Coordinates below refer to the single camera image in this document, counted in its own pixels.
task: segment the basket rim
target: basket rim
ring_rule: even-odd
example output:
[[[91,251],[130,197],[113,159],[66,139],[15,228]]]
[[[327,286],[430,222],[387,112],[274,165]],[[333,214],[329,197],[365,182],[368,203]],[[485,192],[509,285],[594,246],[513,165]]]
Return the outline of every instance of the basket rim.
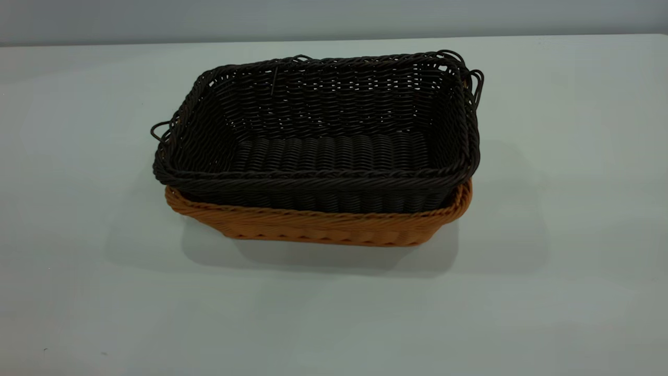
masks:
[[[205,209],[211,211],[225,212],[225,213],[247,213],[247,214],[275,214],[284,216],[297,217],[324,217],[330,219],[410,219],[410,218],[427,218],[427,217],[441,217],[449,215],[453,209],[458,208],[464,201],[470,201],[470,196],[473,192],[473,182],[471,179],[464,184],[456,187],[455,198],[453,203],[447,207],[440,209],[421,211],[418,213],[325,213],[322,211],[311,210],[294,210],[294,209],[274,209],[271,207],[244,207],[235,205],[218,205],[214,203],[202,203],[190,201],[183,197],[179,190],[167,185],[165,186],[165,196],[168,202],[173,198],[182,205],[191,207],[193,209]]]

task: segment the table surface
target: table surface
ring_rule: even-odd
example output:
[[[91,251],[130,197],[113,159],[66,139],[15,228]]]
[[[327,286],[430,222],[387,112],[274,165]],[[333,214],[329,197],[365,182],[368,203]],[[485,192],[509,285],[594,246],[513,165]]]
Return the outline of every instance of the table surface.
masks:
[[[414,248],[230,240],[157,142],[197,75],[451,49],[486,75],[462,219]],[[666,375],[668,37],[0,48],[2,375]]]

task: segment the woven basket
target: woven basket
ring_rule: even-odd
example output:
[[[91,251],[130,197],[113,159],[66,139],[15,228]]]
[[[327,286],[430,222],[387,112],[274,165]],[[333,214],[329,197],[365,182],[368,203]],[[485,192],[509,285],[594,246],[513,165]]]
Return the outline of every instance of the woven basket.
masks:
[[[450,204],[413,214],[321,213],[197,203],[167,186],[165,197],[177,213],[193,217],[235,239],[286,240],[357,246],[414,246],[464,214],[472,198],[471,182],[460,185]]]
[[[482,81],[450,51],[222,66],[151,130],[154,173],[220,205],[437,209],[478,167]]]

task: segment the gray wall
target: gray wall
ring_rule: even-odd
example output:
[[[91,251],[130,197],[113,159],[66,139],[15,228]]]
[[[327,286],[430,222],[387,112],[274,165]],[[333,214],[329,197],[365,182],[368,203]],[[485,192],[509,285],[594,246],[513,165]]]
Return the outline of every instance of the gray wall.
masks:
[[[0,0],[0,44],[668,33],[668,0]]]

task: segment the black wicker basket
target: black wicker basket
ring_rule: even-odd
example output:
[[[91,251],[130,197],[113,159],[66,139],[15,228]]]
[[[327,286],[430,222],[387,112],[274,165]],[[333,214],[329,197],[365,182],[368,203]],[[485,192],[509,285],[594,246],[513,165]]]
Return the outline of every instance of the black wicker basket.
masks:
[[[192,201],[220,205],[437,209],[478,167],[482,83],[445,50],[222,66],[151,130],[154,173]]]

